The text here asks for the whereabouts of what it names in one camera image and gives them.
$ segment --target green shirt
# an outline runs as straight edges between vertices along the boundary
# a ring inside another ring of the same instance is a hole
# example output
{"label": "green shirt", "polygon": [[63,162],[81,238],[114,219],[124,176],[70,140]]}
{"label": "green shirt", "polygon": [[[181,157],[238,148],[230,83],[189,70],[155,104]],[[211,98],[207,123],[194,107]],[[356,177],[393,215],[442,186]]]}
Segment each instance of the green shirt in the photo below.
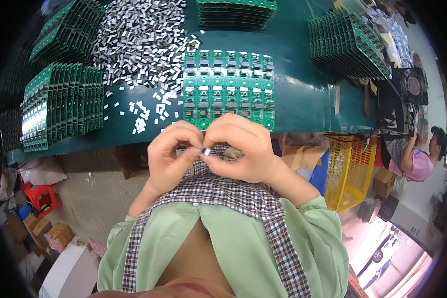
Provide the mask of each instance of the green shirt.
{"label": "green shirt", "polygon": [[[349,260],[341,241],[337,213],[318,196],[294,207],[280,198],[293,246],[303,265],[313,298],[343,297]],[[215,255],[239,298],[288,297],[262,222],[226,206],[185,202],[157,206],[144,230],[136,271],[136,291],[155,287],[197,220],[210,234]],[[136,218],[127,216],[108,237],[101,259],[98,289],[121,290],[129,234]]]}

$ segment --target stack of circuit boards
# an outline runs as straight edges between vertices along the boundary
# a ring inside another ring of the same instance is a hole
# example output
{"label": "stack of circuit boards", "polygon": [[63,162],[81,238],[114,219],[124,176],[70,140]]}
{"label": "stack of circuit boards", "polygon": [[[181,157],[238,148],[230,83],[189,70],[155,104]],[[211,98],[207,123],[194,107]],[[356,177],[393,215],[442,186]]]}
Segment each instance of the stack of circuit boards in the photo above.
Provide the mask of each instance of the stack of circuit boards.
{"label": "stack of circuit boards", "polygon": [[0,131],[5,152],[20,148],[21,110],[19,108],[0,112]]}
{"label": "stack of circuit boards", "polygon": [[278,11],[275,0],[196,0],[200,26],[265,29]]}
{"label": "stack of circuit boards", "polygon": [[81,63],[52,63],[25,87],[23,150],[40,151],[103,127],[102,71]]}
{"label": "stack of circuit boards", "polygon": [[308,26],[311,58],[351,79],[387,80],[378,36],[351,9],[329,11]]}
{"label": "stack of circuit boards", "polygon": [[44,19],[41,12],[36,12],[24,25],[22,34],[19,34],[11,50],[0,78],[0,112],[18,108],[23,100],[25,86],[33,78],[28,58]]}
{"label": "stack of circuit boards", "polygon": [[275,124],[273,58],[247,52],[187,51],[184,119],[205,130],[225,113],[243,116],[270,131]]}
{"label": "stack of circuit boards", "polygon": [[90,61],[104,7],[95,0],[72,0],[43,25],[29,61],[38,71],[51,62]]}

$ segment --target black cap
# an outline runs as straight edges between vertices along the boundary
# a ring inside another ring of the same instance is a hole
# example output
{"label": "black cap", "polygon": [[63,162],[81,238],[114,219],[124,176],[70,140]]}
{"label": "black cap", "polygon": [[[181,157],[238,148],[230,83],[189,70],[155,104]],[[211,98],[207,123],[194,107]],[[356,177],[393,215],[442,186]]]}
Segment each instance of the black cap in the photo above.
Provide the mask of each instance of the black cap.
{"label": "black cap", "polygon": [[439,155],[439,160],[447,154],[447,134],[440,127],[433,126],[430,131],[435,135],[437,140],[437,145],[441,146],[441,154]]}

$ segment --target white car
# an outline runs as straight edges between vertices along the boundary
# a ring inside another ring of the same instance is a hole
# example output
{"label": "white car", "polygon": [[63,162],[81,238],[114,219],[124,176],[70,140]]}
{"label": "white car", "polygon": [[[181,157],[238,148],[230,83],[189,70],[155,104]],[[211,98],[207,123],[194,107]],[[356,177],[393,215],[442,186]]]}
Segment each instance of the white car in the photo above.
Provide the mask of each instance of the white car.
{"label": "white car", "polygon": [[390,262],[398,248],[399,238],[396,235],[389,235],[388,239],[373,253],[368,264],[366,264],[365,268],[358,275],[359,285],[363,289],[369,287],[367,287],[368,283],[376,275],[382,275],[382,266]]}

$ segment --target yellow plastic crate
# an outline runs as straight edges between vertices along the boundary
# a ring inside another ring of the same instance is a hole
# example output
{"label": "yellow plastic crate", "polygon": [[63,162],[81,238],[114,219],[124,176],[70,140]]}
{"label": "yellow plastic crate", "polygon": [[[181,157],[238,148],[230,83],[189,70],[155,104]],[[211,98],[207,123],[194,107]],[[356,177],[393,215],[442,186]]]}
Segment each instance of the yellow plastic crate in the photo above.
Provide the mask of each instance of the yellow plastic crate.
{"label": "yellow plastic crate", "polygon": [[376,139],[354,141],[352,136],[333,136],[330,139],[328,177],[326,180],[326,205],[336,212],[343,212],[366,198],[374,167]]}

